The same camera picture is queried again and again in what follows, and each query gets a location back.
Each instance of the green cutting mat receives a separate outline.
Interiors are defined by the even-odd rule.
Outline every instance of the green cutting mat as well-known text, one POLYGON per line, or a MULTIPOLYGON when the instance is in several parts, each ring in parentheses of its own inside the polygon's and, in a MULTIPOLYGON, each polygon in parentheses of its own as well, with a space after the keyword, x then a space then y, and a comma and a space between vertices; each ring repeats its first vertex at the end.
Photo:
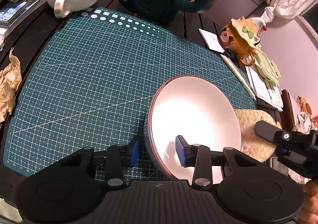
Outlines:
MULTIPOLYGON (((255 108, 211 51, 105 8, 74 14, 51 38, 22 88, 7 133, 4 165, 29 176, 85 146, 100 151, 142 138, 155 92, 184 74, 214 83, 236 109, 255 108)), ((163 177, 145 149, 138 166, 126 169, 125 176, 127 181, 163 177)), ((100 170, 96 179, 103 179, 100 170)))

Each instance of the cartoon face on mug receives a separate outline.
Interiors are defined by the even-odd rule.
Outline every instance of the cartoon face on mug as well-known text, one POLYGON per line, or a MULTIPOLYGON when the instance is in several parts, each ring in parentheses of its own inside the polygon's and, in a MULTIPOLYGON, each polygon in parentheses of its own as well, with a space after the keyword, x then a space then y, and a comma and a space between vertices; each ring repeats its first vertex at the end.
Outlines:
POLYGON ((235 35, 232 33, 229 25, 226 25, 220 33, 220 40, 223 47, 230 48, 232 51, 235 51, 234 37, 235 35))

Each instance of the white bowl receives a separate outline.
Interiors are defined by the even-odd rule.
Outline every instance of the white bowl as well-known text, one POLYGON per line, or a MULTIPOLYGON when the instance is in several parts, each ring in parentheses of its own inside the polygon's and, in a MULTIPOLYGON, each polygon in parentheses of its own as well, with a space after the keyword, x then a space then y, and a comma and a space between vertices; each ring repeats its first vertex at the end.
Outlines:
MULTIPOLYGON (((192 183, 194 167, 181 166, 175 137, 214 151, 241 149, 241 130, 227 97, 211 82, 191 75, 174 77, 153 98, 145 121, 145 145, 155 166, 168 178, 192 183)), ((213 183, 222 181, 221 168, 212 167, 213 183)))

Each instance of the crumpled tissue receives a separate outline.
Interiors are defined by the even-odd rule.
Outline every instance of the crumpled tissue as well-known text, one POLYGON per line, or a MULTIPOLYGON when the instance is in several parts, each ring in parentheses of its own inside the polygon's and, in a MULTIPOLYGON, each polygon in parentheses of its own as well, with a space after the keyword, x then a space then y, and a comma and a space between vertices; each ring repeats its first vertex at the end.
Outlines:
POLYGON ((0 122, 5 120, 7 113, 11 114, 16 104, 15 92, 22 82, 19 59, 10 50, 9 65, 0 71, 0 122))

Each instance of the bowl rim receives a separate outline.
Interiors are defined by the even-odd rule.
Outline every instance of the bowl rim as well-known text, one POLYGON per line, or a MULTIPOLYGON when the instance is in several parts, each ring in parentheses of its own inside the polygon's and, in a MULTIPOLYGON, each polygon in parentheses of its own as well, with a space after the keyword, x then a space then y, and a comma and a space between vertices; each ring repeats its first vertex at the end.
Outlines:
MULTIPOLYGON (((170 179, 177 179, 177 180, 178 180, 178 178, 175 177, 175 176, 171 173, 171 171, 166 167, 166 165, 165 165, 164 162, 162 161, 162 159, 161 159, 160 155, 158 154, 158 151, 157 151, 157 149, 156 149, 156 147, 155 147, 155 142, 154 142, 154 138, 153 138, 153 134, 152 134, 152 113, 153 113, 153 109, 154 109, 154 106, 155 106, 155 102, 156 102, 156 100, 157 100, 157 98, 158 98, 160 92, 163 90, 163 88, 164 88, 165 86, 167 86, 171 81, 173 81, 173 80, 175 80, 175 79, 177 79, 177 78, 181 78, 181 77, 196 77, 196 78, 203 79, 203 80, 209 82, 210 84, 212 84, 212 85, 213 85, 215 88, 217 88, 217 89, 223 94, 223 96, 228 100, 228 102, 229 102, 229 104, 231 105, 231 107, 232 107, 232 109, 233 109, 233 112, 234 112, 234 114, 235 114, 235 116, 236 116, 234 107, 233 107, 233 105, 231 104, 231 102, 229 101, 228 97, 227 97, 217 86, 215 86, 211 81, 209 81, 209 80, 207 80, 207 79, 205 79, 205 78, 202 78, 202 77, 200 77, 200 76, 195 76, 195 75, 178 75, 178 76, 175 76, 175 77, 173 77, 173 78, 170 78, 169 80, 167 80, 165 83, 163 83, 163 84, 161 85, 161 87, 160 87, 160 88, 157 90, 157 92, 155 93, 155 95, 154 95, 154 97, 153 97, 153 99, 152 99, 152 101, 151 101, 150 107, 149 107, 149 112, 148 112, 148 116, 147 116, 147 129, 148 129, 148 131, 147 131, 147 134, 148 134, 148 135, 147 135, 147 136, 148 136, 148 137, 146 137, 146 138, 149 139, 149 145, 150 145, 150 147, 152 148, 153 156, 154 156, 154 158, 155 158, 155 160, 156 160, 156 162, 154 162, 153 160, 152 160, 152 162, 156 165, 156 167, 157 167, 157 164, 160 165, 160 167, 162 168, 162 170, 165 171, 165 172, 163 173, 165 176, 167 176, 167 177, 170 178, 170 179)), ((236 121, 237 121, 237 124, 238 124, 238 127, 239 127, 239 138, 240 138, 240 141, 241 141, 240 151, 241 151, 241 149, 242 149, 242 133, 241 133, 241 127, 240 127, 239 120, 238 120, 237 116, 236 116, 236 121)))

